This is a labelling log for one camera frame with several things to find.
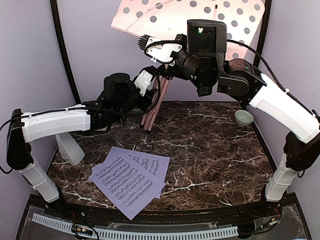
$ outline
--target gray wall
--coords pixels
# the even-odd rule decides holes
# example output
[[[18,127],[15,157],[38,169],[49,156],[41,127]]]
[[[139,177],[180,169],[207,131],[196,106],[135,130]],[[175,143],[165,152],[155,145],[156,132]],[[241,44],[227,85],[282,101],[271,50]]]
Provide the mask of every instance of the gray wall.
[[[103,79],[116,72],[135,77],[152,65],[137,46],[138,38],[111,28],[121,0],[59,0],[65,43],[82,101],[94,100],[103,89]],[[258,42],[256,34],[252,46]],[[233,101],[225,94],[197,96],[190,81],[174,79],[165,96],[167,101]]]
[[[319,38],[320,1],[272,1],[270,24],[263,55],[276,76],[310,109],[320,111]],[[289,132],[262,112],[254,111],[256,123],[279,164]],[[320,239],[320,160],[297,179],[296,192],[313,239]]]
[[[0,1],[0,123],[12,110],[44,111],[74,104],[60,57],[49,0]],[[0,133],[0,164],[6,170],[7,129]],[[32,144],[47,169],[54,138]],[[0,239],[15,239],[32,189],[17,172],[0,172]]]

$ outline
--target black cable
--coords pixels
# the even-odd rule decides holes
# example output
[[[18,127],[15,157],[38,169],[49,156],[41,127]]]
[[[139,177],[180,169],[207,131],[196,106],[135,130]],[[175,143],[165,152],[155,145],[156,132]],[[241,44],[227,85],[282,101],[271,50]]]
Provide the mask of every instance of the black cable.
[[[298,178],[302,178],[305,175],[306,170],[303,170],[302,174],[300,175],[300,173],[298,173]]]
[[[146,111],[140,112],[140,113],[136,113],[136,114],[125,114],[125,113],[121,113],[121,112],[117,112],[117,111],[113,111],[113,110],[109,110],[109,109],[99,109],[99,108],[90,108],[90,107],[69,107],[69,108],[63,108],[63,109],[53,109],[53,110],[47,110],[47,111],[41,111],[41,112],[36,112],[30,115],[24,115],[24,116],[18,116],[18,117],[13,117],[9,120],[7,120],[4,124],[2,124],[0,126],[0,132],[1,130],[9,123],[15,121],[15,120],[21,120],[21,119],[25,119],[25,118],[29,118],[29,117],[36,117],[39,115],[43,115],[43,114],[50,114],[50,113],[58,113],[58,112],[66,112],[66,111],[73,111],[73,110],[91,110],[91,111],[97,111],[97,112],[106,112],[106,113],[111,113],[111,114],[116,114],[116,115],[120,115],[123,117],[139,117],[139,116],[143,116],[144,114],[149,113],[151,110],[153,110],[159,100],[160,100],[160,95],[161,95],[161,82],[160,82],[160,78],[158,75],[156,75],[156,81],[157,81],[157,85],[158,85],[158,89],[157,89],[157,96],[156,96],[156,100],[153,103],[153,105]],[[3,172],[4,174],[10,174],[13,171],[13,168],[11,168],[9,171],[5,171],[1,166],[0,166],[0,170],[1,172]]]
[[[234,43],[234,44],[238,44],[240,46],[243,46],[247,49],[249,49],[251,52],[253,52],[263,63],[264,65],[266,66],[266,69],[268,69],[268,71],[270,72],[273,80],[275,81],[275,83],[279,86],[279,88],[282,90],[282,91],[286,91],[286,89],[284,88],[284,86],[282,86],[282,84],[280,83],[280,81],[278,80],[278,78],[276,77],[274,71],[272,71],[270,65],[267,63],[267,61],[261,56],[261,54],[259,52],[257,52],[256,50],[254,50],[252,47],[242,43],[242,42],[239,42],[239,41],[235,41],[235,40],[231,40],[231,39],[227,39],[227,42],[230,42],[230,43]],[[287,95],[292,98],[294,101],[296,101],[301,107],[303,107],[308,113],[310,113],[311,115],[314,115],[314,113],[309,109],[307,108],[302,102],[300,102],[295,96],[293,96],[290,92],[287,93]]]
[[[272,5],[272,0],[265,0],[264,14],[262,17],[262,22],[261,22],[259,41],[256,46],[256,51],[260,54],[262,54],[262,52],[264,50],[264,46],[265,46],[265,42],[266,42],[266,38],[267,38],[267,30],[268,30],[270,13],[271,13],[271,5]],[[253,61],[253,65],[258,68],[259,64],[260,64],[260,59],[257,56],[255,56],[254,61]]]
[[[139,117],[139,116],[143,116],[143,115],[149,113],[151,110],[153,110],[157,106],[157,104],[158,104],[158,102],[160,100],[161,82],[160,82],[160,78],[159,78],[158,75],[156,76],[156,81],[157,81],[157,85],[158,85],[156,100],[153,103],[153,105],[146,111],[143,111],[143,112],[140,112],[140,113],[131,113],[130,114],[130,113],[122,113],[122,112],[118,112],[118,111],[113,111],[113,110],[110,110],[110,109],[100,109],[100,108],[94,108],[94,107],[85,107],[84,109],[85,110],[90,110],[90,111],[97,111],[97,112],[100,112],[100,113],[115,114],[115,115],[119,115],[119,116],[122,116],[122,117]]]
[[[96,239],[99,240],[99,234],[98,234],[97,230],[95,230],[93,227],[91,227],[91,226],[89,226],[89,225],[86,225],[86,224],[84,224],[83,222],[80,222],[80,221],[78,221],[78,220],[71,219],[71,218],[68,218],[68,217],[65,217],[65,216],[61,216],[60,214],[56,213],[56,211],[53,210],[50,206],[48,206],[48,208],[49,208],[54,214],[56,214],[59,218],[61,218],[61,219],[69,220],[69,221],[78,223],[78,224],[80,224],[80,225],[82,225],[82,226],[85,226],[85,227],[90,228],[90,229],[91,229],[92,231],[94,231],[94,233],[96,234]]]
[[[164,44],[183,44],[185,43],[185,41],[181,41],[181,40],[162,40],[162,41],[155,41],[153,43],[150,43],[148,46],[146,46],[146,48],[144,49],[144,54],[147,54],[149,48],[157,46],[157,45],[164,45]],[[172,58],[171,61],[168,62],[160,62],[161,64],[170,64],[174,61],[175,59]]]
[[[6,121],[4,124],[2,124],[2,125],[0,126],[0,132],[1,132],[1,130],[2,130],[7,124],[11,123],[12,121],[19,120],[19,119],[22,119],[22,118],[27,118],[27,117],[28,117],[28,116],[19,116],[19,117],[14,117],[14,118],[9,119],[8,121]],[[11,170],[5,171],[5,170],[0,166],[0,170],[1,170],[1,172],[3,172],[4,174],[10,174],[14,169],[11,168]]]
[[[4,174],[10,174],[14,169],[11,168],[9,171],[5,171],[5,170],[0,166],[0,170],[1,170],[1,172],[3,172]]]
[[[270,226],[268,227],[267,230],[265,231],[262,231],[263,229],[258,229],[258,230],[255,230],[255,231],[251,231],[251,232],[238,232],[239,236],[245,236],[245,235],[259,235],[259,234],[265,234],[267,232],[270,232],[272,229],[275,228],[277,224],[273,225],[273,226]]]

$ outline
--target wire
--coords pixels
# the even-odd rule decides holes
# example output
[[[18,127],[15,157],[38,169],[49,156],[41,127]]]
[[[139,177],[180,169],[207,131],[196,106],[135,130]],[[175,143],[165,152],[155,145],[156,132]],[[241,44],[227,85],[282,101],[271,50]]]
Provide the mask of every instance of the wire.
[[[276,77],[274,71],[272,71],[270,65],[267,63],[267,61],[261,56],[261,54],[259,52],[257,52],[256,50],[254,50],[252,47],[242,43],[242,42],[239,42],[239,41],[235,41],[235,40],[231,40],[231,39],[227,39],[227,42],[230,42],[230,43],[234,43],[234,44],[238,44],[240,46],[243,46],[247,49],[249,49],[251,52],[253,52],[263,63],[264,65],[266,66],[266,69],[270,72],[273,80],[275,81],[275,83],[279,86],[279,88],[286,92],[286,89],[284,88],[284,86],[282,86],[282,84],[280,83],[280,81],[278,80],[278,78]],[[292,98],[294,101],[296,101],[301,107],[303,107],[308,113],[310,113],[311,115],[314,115],[314,113],[309,109],[307,108],[302,102],[300,102],[295,96],[293,96],[290,92],[287,92],[287,95]]]
[[[263,229],[258,229],[255,231],[251,231],[251,232],[238,232],[238,234],[241,236],[245,236],[245,235],[259,235],[259,234],[265,234],[267,232],[270,232],[272,229],[275,228],[276,225],[270,226],[267,230],[262,231]]]
[[[146,46],[146,48],[144,49],[144,54],[147,55],[147,52],[148,50],[151,48],[151,47],[154,47],[154,46],[157,46],[157,45],[164,45],[164,44],[183,44],[185,43],[185,41],[182,41],[182,40],[162,40],[162,41],[155,41],[153,43],[150,43],[148,46]],[[168,61],[168,62],[162,62],[162,61],[158,61],[160,62],[161,64],[171,64],[175,59],[172,58],[171,61]]]
[[[302,174],[300,175],[299,173],[298,173],[298,178],[302,178],[304,175],[305,175],[305,172],[306,172],[306,170],[303,170],[303,172],[302,172]]]
[[[153,103],[153,105],[146,111],[143,111],[143,112],[140,112],[140,113],[122,113],[122,112],[118,112],[118,111],[113,111],[113,110],[110,110],[110,109],[100,109],[100,108],[94,108],[94,107],[86,107],[85,109],[86,110],[90,110],[90,111],[97,111],[97,112],[100,112],[100,113],[110,113],[110,114],[115,114],[115,115],[119,115],[119,116],[122,116],[122,117],[139,117],[139,116],[143,116],[147,113],[149,113],[151,110],[153,110],[159,100],[160,100],[160,95],[161,95],[161,82],[160,82],[160,78],[158,75],[156,75],[156,81],[157,81],[157,86],[158,86],[158,89],[157,89],[157,96],[156,96],[156,99],[155,99],[155,102]]]
[[[3,172],[4,174],[10,174],[14,169],[11,168],[9,171],[5,171],[5,170],[0,166],[0,170],[1,170],[1,172]]]
[[[136,114],[125,114],[125,113],[122,113],[122,112],[117,112],[117,111],[113,111],[113,110],[109,110],[109,109],[99,109],[99,108],[91,108],[91,107],[69,107],[69,108],[63,108],[63,109],[53,109],[53,110],[36,112],[36,113],[30,114],[30,115],[13,117],[13,118],[7,120],[5,123],[3,123],[0,126],[0,132],[7,124],[9,124],[9,123],[11,123],[13,121],[16,121],[16,120],[21,120],[21,119],[25,119],[25,118],[29,118],[29,117],[36,117],[36,116],[43,115],[43,114],[58,113],[58,112],[73,111],[73,110],[91,110],[91,111],[97,111],[97,112],[105,112],[105,113],[116,114],[116,115],[119,115],[119,116],[122,116],[122,117],[139,117],[139,116],[143,116],[144,114],[147,114],[151,110],[153,110],[157,106],[157,104],[158,104],[158,102],[160,100],[161,82],[160,82],[159,75],[156,75],[155,77],[156,77],[156,81],[157,81],[157,85],[158,85],[157,96],[156,96],[156,99],[155,99],[155,102],[153,103],[153,105],[146,111],[143,111],[143,112],[140,112],[140,113],[136,113]],[[11,168],[9,171],[5,171],[0,166],[0,170],[4,174],[10,174],[14,169]]]
[[[85,227],[90,228],[90,229],[91,229],[92,231],[94,231],[94,233],[96,234],[96,239],[97,239],[97,240],[100,239],[97,230],[95,230],[93,227],[91,227],[91,226],[89,226],[89,225],[85,225],[83,222],[77,221],[77,220],[75,220],[75,219],[71,219],[71,218],[68,218],[68,217],[65,217],[65,216],[61,216],[60,214],[56,213],[56,211],[53,210],[50,206],[48,206],[48,208],[49,208],[54,214],[56,214],[59,218],[61,218],[61,219],[69,220],[69,221],[78,223],[78,224],[80,224],[80,225],[82,225],[82,226],[85,226]]]
[[[275,208],[274,211],[276,212],[278,219],[281,220],[281,214],[280,214],[279,210],[277,208]]]
[[[75,225],[76,215],[75,215],[75,213],[74,213],[73,211],[70,211],[70,213],[73,215],[72,227],[73,227],[73,228],[76,228],[76,225]],[[78,239],[78,240],[82,240],[82,239],[83,239],[82,237],[80,237],[80,236],[78,235],[78,233],[77,233],[76,231],[73,232],[73,234],[76,235],[76,236],[72,235],[75,239]]]

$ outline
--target dark marble table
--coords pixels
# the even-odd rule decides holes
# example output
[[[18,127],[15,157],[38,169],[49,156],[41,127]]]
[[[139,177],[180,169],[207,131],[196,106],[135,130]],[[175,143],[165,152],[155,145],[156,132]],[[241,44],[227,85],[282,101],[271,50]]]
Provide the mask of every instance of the dark marble table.
[[[102,163],[112,146],[171,157],[166,187],[147,211],[197,210],[260,200],[272,167],[251,126],[240,127],[236,102],[164,102],[151,134],[141,117],[115,124],[109,132],[76,132],[85,152],[77,165],[58,153],[48,171],[68,202],[115,208],[88,181],[91,168]]]

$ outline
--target paper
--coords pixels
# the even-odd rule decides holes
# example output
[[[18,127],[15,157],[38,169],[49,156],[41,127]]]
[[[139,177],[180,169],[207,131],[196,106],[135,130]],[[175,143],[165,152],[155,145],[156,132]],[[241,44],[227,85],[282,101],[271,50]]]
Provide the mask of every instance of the paper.
[[[120,150],[93,167],[89,178],[130,220],[166,185]]]
[[[150,173],[155,175],[158,179],[162,180],[163,182],[165,181],[170,162],[170,157],[158,156],[145,152],[133,151],[113,146],[107,158],[109,156],[112,157],[113,153],[116,151],[122,151],[128,154],[133,160],[135,160],[138,164],[147,169]],[[161,192],[162,190],[155,198],[159,199],[161,196]]]

